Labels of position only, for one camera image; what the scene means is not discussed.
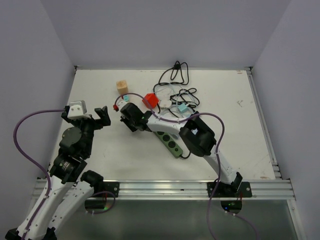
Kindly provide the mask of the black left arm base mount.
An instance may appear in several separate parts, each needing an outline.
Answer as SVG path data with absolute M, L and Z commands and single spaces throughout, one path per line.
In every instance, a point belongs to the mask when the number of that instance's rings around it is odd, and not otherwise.
M 119 196 L 120 182 L 118 181 L 103 181 L 94 188 L 94 193 L 110 192 L 115 198 Z

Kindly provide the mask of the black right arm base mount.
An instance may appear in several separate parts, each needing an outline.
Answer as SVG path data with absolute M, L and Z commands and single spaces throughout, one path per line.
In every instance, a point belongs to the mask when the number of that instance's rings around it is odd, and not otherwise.
M 213 198 L 251 198 L 252 196 L 251 185 L 247 181 L 242 181 L 238 190 L 232 190 L 229 185 L 219 182 L 213 194 Z

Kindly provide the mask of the red cube adapter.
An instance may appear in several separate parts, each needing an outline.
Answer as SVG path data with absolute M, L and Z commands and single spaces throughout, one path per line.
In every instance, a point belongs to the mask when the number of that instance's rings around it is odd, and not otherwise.
M 155 93 L 147 93 L 142 99 L 142 102 L 147 108 L 154 109 L 158 105 L 159 99 Z

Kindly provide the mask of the beige wooden cube adapter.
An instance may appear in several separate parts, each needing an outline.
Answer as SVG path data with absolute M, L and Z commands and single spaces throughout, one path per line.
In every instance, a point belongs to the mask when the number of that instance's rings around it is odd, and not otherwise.
M 129 92 L 127 81 L 126 80 L 117 81 L 116 89 L 120 95 L 126 95 Z

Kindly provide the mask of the light teal charger green strip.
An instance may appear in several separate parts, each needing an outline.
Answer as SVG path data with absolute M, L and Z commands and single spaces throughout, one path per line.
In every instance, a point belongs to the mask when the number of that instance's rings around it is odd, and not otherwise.
M 180 113 L 185 113 L 188 110 L 188 106 L 185 103 L 181 103 L 177 107 Z

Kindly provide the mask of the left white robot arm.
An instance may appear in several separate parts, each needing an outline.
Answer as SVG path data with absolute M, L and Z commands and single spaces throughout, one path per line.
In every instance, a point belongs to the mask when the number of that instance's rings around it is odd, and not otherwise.
M 91 156 L 94 132 L 111 125 L 108 108 L 95 108 L 99 116 L 87 114 L 84 101 L 75 101 L 61 110 L 61 117 L 72 124 L 62 134 L 58 155 L 50 170 L 45 171 L 47 183 L 23 223 L 10 229 L 7 240 L 55 240 L 68 219 L 90 197 L 114 197 L 104 188 L 104 178 L 84 171 Z

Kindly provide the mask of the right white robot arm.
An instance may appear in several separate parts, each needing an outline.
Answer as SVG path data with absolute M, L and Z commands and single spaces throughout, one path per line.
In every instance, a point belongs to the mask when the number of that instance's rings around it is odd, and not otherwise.
M 191 154 L 203 157 L 218 174 L 218 182 L 227 196 L 235 196 L 241 190 L 243 177 L 237 172 L 220 152 L 225 125 L 212 113 L 195 113 L 190 117 L 164 117 L 153 110 L 142 112 L 132 102 L 120 101 L 113 106 L 120 112 L 120 120 L 131 131 L 164 132 L 178 135 Z M 222 132 L 216 140 L 214 131 L 200 118 L 207 115 L 220 121 Z

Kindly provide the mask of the green power strip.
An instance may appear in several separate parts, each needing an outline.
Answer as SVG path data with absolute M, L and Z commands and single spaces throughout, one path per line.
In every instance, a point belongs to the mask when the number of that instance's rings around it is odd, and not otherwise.
M 154 134 L 176 159 L 180 158 L 183 154 L 183 150 L 168 133 L 156 131 Z

